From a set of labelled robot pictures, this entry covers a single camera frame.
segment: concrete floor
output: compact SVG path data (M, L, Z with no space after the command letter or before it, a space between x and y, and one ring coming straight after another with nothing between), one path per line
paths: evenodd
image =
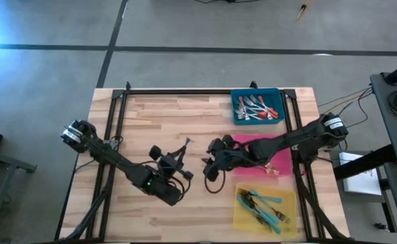
M397 0L315 0L295 22L302 0L203 5L193 0L130 0L117 45L397 51ZM108 45L121 0L0 1L0 44ZM18 172L0 239L53 239L76 154L61 143L62 126L86 118L105 51L0 49L1 151L38 165ZM369 75L397 67L397 56L308 56L115 52L104 87L313 87L318 103L367 87ZM374 97L369 120L352 127L349 148L389 143ZM362 119L355 106L347 123ZM344 196L351 235L397 243L378 203Z

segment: wooden tabletop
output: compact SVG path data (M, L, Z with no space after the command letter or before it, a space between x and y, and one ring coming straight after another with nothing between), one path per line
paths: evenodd
M319 116L313 89L295 88L303 125ZM112 89L97 89L93 95L88 121L103 137ZM119 152L133 162L148 161L148 152L155 144L163 153L177 150L186 138L189 143L184 158L184 169L194 174L190 191L173 207L156 197L147 196L131 185L125 174L116 171L106 231L106 241L303 241L305 240L301 211L297 201L297 236L286 238L235 230L232 227L234 189L237 183L261 184L296 191L295 178L240 178L230 175L224 189L217 195L206 191L202 173L208 157L206 149L212 139L224 134L283 134L285 123L278 125L235 126L232 123L228 95L138 95L128 96ZM90 161L88 154L80 155L77 167ZM98 164L80 169L74 176L60 236L70 234L82 220L91 205ZM341 206L333 168L326 161L312 165L320 206L337 229L349 236ZM209 185L220 187L222 177ZM312 210L310 221L317 236Z

